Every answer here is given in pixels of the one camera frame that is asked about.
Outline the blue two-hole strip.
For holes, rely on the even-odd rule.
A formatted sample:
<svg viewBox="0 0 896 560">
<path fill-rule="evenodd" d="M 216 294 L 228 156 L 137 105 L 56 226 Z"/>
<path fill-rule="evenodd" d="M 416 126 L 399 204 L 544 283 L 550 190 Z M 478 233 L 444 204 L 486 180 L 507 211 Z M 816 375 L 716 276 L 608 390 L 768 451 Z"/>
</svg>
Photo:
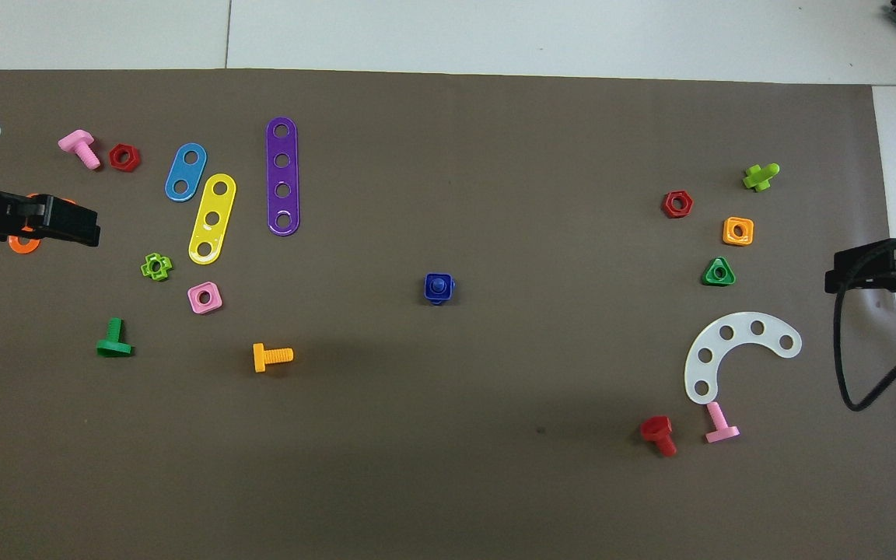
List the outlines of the blue two-hole strip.
<svg viewBox="0 0 896 560">
<path fill-rule="evenodd" d="M 173 202 L 186 202 L 195 196 L 207 163 L 207 152 L 195 142 L 184 143 L 172 159 L 164 191 Z"/>
</svg>

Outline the orange plastic bolt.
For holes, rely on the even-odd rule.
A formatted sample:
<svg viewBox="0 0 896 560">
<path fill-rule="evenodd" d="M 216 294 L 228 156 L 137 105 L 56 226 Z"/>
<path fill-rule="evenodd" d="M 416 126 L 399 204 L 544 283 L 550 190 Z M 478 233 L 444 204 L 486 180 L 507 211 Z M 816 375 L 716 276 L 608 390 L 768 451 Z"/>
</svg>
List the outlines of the orange plastic bolt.
<svg viewBox="0 0 896 560">
<path fill-rule="evenodd" d="M 269 365 L 294 361 L 295 352 L 292 348 L 266 348 L 263 343 L 253 343 L 252 356 L 254 372 L 264 373 Z"/>
</svg>

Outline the white curved five-hole strip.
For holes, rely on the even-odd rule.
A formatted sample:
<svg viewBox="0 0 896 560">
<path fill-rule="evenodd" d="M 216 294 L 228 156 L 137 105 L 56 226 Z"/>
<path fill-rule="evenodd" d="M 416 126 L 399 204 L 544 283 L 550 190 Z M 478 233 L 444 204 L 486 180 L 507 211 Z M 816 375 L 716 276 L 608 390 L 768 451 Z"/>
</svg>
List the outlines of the white curved five-hole strip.
<svg viewBox="0 0 896 560">
<path fill-rule="evenodd" d="M 734 348 L 756 345 L 779 358 L 791 359 L 803 347 L 800 333 L 778 317 L 744 311 L 722 316 L 694 339 L 684 362 L 684 389 L 695 404 L 717 400 L 719 365 Z"/>
</svg>

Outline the green triangular nut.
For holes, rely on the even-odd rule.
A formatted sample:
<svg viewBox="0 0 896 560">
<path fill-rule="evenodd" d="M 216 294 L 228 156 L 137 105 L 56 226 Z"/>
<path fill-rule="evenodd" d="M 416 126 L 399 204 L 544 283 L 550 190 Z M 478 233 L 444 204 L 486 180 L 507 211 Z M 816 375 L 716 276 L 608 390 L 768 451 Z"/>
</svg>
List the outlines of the green triangular nut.
<svg viewBox="0 0 896 560">
<path fill-rule="evenodd" d="M 737 282 L 735 272 L 725 257 L 714 257 L 701 276 L 703 285 L 725 287 Z"/>
</svg>

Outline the lime green cross nut left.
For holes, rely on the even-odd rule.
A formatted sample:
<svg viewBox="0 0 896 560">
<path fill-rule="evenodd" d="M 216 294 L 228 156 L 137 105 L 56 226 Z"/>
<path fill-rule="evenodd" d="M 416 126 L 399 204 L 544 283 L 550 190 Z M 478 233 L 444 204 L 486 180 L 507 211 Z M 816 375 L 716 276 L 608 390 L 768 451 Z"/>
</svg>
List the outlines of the lime green cross nut left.
<svg viewBox="0 0 896 560">
<path fill-rule="evenodd" d="M 743 184 L 746 189 L 754 189 L 756 192 L 769 189 L 771 184 L 769 181 L 779 173 L 781 167 L 778 163 L 769 163 L 765 166 L 754 164 L 744 171 Z"/>
</svg>

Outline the yellow three-hole strip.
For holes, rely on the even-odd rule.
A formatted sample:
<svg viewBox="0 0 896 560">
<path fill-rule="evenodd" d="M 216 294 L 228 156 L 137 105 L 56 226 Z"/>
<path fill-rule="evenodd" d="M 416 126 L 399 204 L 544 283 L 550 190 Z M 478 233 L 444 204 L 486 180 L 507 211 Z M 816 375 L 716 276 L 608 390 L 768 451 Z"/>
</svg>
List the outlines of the yellow three-hole strip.
<svg viewBox="0 0 896 560">
<path fill-rule="evenodd" d="M 229 174 L 215 173 L 205 182 L 187 249 L 195 264 L 209 265 L 219 258 L 236 194 L 236 181 Z"/>
</svg>

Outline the brown table mat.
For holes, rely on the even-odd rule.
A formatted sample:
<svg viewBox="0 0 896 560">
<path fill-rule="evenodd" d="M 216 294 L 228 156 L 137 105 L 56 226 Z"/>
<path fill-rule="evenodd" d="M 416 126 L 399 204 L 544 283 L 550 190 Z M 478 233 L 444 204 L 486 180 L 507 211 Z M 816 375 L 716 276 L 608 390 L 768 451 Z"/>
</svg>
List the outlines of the brown table mat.
<svg viewBox="0 0 896 560">
<path fill-rule="evenodd" d="M 280 116 L 291 236 L 267 227 Z M 837 251 L 887 236 L 864 86 L 0 72 L 0 124 L 0 188 L 102 226 L 96 248 L 0 243 L 0 560 L 896 560 L 896 386 L 844 408 L 824 291 Z M 74 130 L 98 170 L 59 149 Z M 189 142 L 207 163 L 173 202 Z M 215 173 L 237 192 L 199 265 Z M 679 189 L 694 207 L 669 219 Z M 722 241 L 730 216 L 751 245 Z M 166 281 L 140 272 L 154 252 Z M 714 257 L 735 284 L 701 283 Z M 726 355 L 740 435 L 707 443 L 686 355 L 744 311 L 803 347 Z M 110 317 L 134 355 L 96 354 Z M 256 373 L 253 343 L 295 359 Z M 657 415 L 675 457 L 640 436 Z"/>
</svg>

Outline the pink square nut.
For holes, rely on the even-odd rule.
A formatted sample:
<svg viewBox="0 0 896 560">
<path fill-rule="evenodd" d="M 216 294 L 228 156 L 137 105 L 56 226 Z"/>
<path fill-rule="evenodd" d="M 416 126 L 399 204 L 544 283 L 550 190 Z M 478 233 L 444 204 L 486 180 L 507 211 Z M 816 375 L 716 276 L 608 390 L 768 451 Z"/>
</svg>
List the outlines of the pink square nut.
<svg viewBox="0 0 896 560">
<path fill-rule="evenodd" d="M 202 282 L 186 292 L 194 314 L 209 314 L 222 307 L 222 295 L 214 282 Z"/>
</svg>

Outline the orange square nut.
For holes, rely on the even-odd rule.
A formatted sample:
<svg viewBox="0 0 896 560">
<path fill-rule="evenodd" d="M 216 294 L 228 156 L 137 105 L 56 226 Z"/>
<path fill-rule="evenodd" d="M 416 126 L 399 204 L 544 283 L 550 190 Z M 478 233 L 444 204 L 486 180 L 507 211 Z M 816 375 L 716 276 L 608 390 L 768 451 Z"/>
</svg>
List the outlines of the orange square nut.
<svg viewBox="0 0 896 560">
<path fill-rule="evenodd" d="M 749 246 L 754 242 L 755 227 L 751 219 L 730 216 L 723 222 L 722 241 L 731 246 Z"/>
</svg>

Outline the orange heart-shaped plate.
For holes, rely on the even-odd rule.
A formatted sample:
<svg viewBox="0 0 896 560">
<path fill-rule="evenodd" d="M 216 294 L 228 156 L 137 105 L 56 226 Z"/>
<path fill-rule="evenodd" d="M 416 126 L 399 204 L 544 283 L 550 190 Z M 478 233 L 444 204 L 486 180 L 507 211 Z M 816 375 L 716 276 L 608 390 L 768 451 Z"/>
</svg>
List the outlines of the orange heart-shaped plate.
<svg viewBox="0 0 896 560">
<path fill-rule="evenodd" d="M 68 199 L 47 194 L 19 196 L 10 203 L 11 216 L 18 219 L 16 231 L 7 236 L 7 244 L 16 253 L 35 251 L 43 239 L 79 243 L 84 226 L 89 240 L 95 238 L 95 214 L 84 219 L 84 209 Z"/>
</svg>

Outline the pink plastic bolt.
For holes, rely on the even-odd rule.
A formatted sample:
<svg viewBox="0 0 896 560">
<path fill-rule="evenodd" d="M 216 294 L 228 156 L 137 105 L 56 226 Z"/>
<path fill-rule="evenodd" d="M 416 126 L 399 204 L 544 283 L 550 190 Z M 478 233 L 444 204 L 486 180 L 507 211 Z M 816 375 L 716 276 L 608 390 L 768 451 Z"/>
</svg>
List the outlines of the pink plastic bolt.
<svg viewBox="0 0 896 560">
<path fill-rule="evenodd" d="M 705 435 L 707 443 L 724 442 L 724 440 L 740 435 L 740 430 L 726 420 L 724 411 L 717 401 L 711 401 L 706 408 L 712 422 L 712 430 Z"/>
<path fill-rule="evenodd" d="M 89 170 L 98 170 L 102 166 L 99 156 L 93 151 L 95 137 L 85 130 L 74 130 L 60 138 L 57 142 L 60 150 L 78 157 L 79 162 Z"/>
</svg>

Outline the purple four-hole strip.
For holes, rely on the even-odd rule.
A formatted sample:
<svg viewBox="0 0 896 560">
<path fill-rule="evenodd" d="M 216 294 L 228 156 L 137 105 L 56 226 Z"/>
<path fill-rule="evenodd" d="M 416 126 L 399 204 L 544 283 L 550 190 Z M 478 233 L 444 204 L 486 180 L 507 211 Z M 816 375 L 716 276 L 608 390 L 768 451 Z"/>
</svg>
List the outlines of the purple four-hole strip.
<svg viewBox="0 0 896 560">
<path fill-rule="evenodd" d="M 285 116 L 270 120 L 264 130 L 267 227 L 277 236 L 299 228 L 299 134 Z"/>
</svg>

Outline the blue square nut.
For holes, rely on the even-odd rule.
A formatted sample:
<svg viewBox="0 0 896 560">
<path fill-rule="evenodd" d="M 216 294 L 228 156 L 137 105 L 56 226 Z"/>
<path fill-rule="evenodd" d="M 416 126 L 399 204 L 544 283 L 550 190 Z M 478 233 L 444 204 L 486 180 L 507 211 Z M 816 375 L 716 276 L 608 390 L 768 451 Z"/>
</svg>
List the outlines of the blue square nut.
<svg viewBox="0 0 896 560">
<path fill-rule="evenodd" d="M 444 278 L 446 279 L 446 281 L 449 282 L 448 290 L 446 291 L 446 293 L 443 294 L 443 298 L 435 298 L 435 297 L 433 297 L 432 294 L 430 294 L 429 291 L 428 291 L 428 283 L 429 283 L 429 280 L 430 280 L 432 277 L 437 277 L 437 276 L 444 277 Z M 440 305 L 442 305 L 442 304 L 444 304 L 444 303 L 447 303 L 447 302 L 451 301 L 451 299 L 452 299 L 452 297 L 453 297 L 453 294 L 454 294 L 455 285 L 456 285 L 456 284 L 455 284 L 454 278 L 453 278 L 453 276 L 450 275 L 450 274 L 447 274 L 447 273 L 428 273 L 428 274 L 426 275 L 426 277 L 425 277 L 425 282 L 424 282 L 424 298 L 426 298 L 426 300 L 427 300 L 428 302 L 430 302 L 431 305 L 433 305 L 433 306 L 440 306 Z"/>
</svg>

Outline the red plastic bolt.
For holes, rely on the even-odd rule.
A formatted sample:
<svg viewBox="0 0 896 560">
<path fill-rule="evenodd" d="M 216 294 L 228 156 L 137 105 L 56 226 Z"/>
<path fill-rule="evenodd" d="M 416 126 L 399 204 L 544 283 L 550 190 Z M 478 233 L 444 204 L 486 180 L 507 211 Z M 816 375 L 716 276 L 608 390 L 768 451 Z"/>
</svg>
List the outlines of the red plastic bolt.
<svg viewBox="0 0 896 560">
<path fill-rule="evenodd" d="M 639 426 L 639 433 L 645 442 L 656 447 L 662 457 L 675 457 L 677 454 L 677 447 L 672 439 L 673 426 L 666 415 L 645 419 Z"/>
</svg>

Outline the green plastic bolt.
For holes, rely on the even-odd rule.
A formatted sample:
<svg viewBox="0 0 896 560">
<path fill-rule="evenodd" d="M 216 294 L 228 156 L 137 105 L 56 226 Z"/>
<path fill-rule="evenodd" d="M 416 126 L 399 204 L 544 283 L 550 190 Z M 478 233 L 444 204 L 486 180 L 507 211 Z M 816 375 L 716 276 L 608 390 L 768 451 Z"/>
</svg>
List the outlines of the green plastic bolt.
<svg viewBox="0 0 896 560">
<path fill-rule="evenodd" d="M 120 317 L 110 317 L 106 334 L 96 342 L 96 354 L 102 357 L 129 357 L 134 355 L 134 346 L 124 340 L 124 321 Z"/>
</svg>

